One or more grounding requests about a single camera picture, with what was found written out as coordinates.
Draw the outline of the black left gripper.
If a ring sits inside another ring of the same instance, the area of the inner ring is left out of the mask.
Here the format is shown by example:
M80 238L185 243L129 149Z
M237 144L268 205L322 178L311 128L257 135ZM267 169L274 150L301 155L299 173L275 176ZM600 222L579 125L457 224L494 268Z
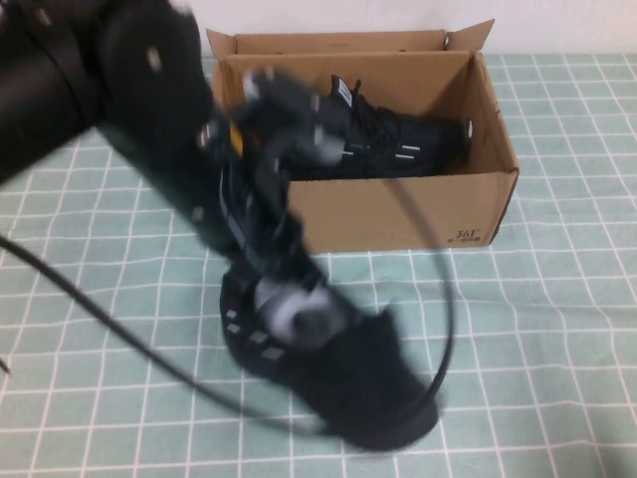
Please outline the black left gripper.
M290 182L280 165L299 129L263 107L236 107L229 117L219 198L240 255L260 275L306 275L303 225L290 211Z

